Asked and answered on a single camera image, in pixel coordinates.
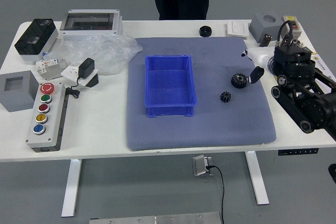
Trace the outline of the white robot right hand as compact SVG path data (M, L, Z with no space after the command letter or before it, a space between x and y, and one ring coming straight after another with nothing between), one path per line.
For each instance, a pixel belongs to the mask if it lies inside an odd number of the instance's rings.
M243 51L242 57L247 56L254 64L255 69L247 77L249 83L256 83L265 70L271 72L271 63L274 58L274 47L255 47Z

